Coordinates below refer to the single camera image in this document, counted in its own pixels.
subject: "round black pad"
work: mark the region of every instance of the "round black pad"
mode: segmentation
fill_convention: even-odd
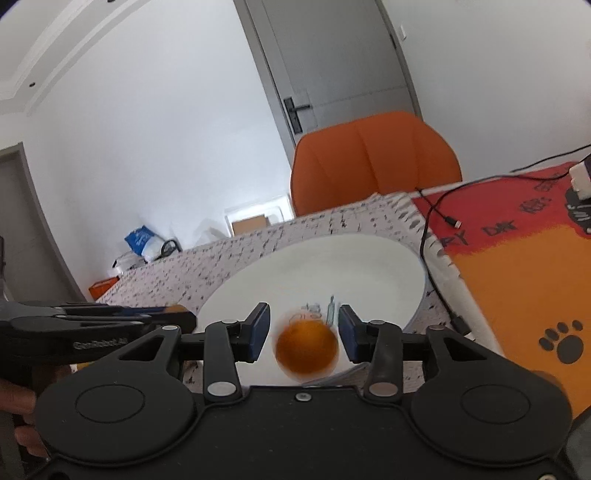
[[[414,394],[411,414],[443,453],[499,466],[556,454],[571,422],[557,387],[504,359],[454,362]]]
[[[481,385],[462,395],[462,408],[476,420],[485,423],[513,423],[530,410],[527,397],[504,385]]]
[[[191,392],[149,362],[93,365],[50,386],[35,423],[64,456],[92,463],[127,462],[178,439],[195,417]]]
[[[142,392],[127,385],[101,385],[86,390],[76,400],[76,411],[86,420],[117,423],[138,414],[145,405]]]

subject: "ceiling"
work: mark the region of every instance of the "ceiling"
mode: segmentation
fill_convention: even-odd
[[[18,1],[0,18],[0,115],[30,114],[91,46],[147,1]]]

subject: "white device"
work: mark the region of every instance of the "white device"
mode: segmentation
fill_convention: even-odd
[[[581,163],[577,163],[569,170],[570,184],[577,193],[579,200],[591,198],[591,155],[585,158]]]

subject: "speckled tablecloth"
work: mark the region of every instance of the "speckled tablecloth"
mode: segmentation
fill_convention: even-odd
[[[423,228],[423,216],[408,194],[374,195],[363,202],[197,247],[127,272],[100,301],[131,307],[178,303],[199,318],[199,309],[228,278],[281,248],[319,236],[360,232],[400,241],[418,253]],[[479,316],[472,296],[462,287],[457,269],[431,232],[427,242],[426,256],[437,284],[453,293],[454,298],[448,301],[462,304],[454,309],[464,315],[477,339],[478,333],[483,332],[481,343],[490,348],[494,341],[489,338],[486,322]],[[420,311],[406,331],[424,333],[428,325],[446,325],[448,320],[441,301],[429,285]],[[198,364],[187,370],[185,381],[192,390],[199,390]],[[419,362],[405,362],[404,382],[405,391],[414,391],[423,383]]]

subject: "orange chair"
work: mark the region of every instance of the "orange chair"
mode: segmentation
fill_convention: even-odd
[[[411,113],[391,112],[302,137],[291,197],[301,216],[376,192],[411,192],[461,180],[455,153],[435,130]]]

